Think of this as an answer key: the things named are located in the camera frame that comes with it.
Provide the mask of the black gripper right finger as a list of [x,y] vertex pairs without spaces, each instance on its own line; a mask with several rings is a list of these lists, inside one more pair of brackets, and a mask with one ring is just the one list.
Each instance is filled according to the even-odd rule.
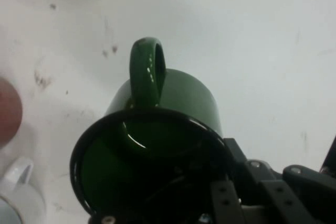
[[242,204],[264,206],[283,222],[335,223],[335,178],[300,165],[282,173],[247,159],[233,138],[224,140],[226,165]]

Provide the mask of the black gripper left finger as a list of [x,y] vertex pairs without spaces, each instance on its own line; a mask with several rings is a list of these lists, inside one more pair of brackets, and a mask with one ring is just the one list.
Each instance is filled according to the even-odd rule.
[[245,223],[234,184],[230,180],[211,182],[212,214],[214,223]]

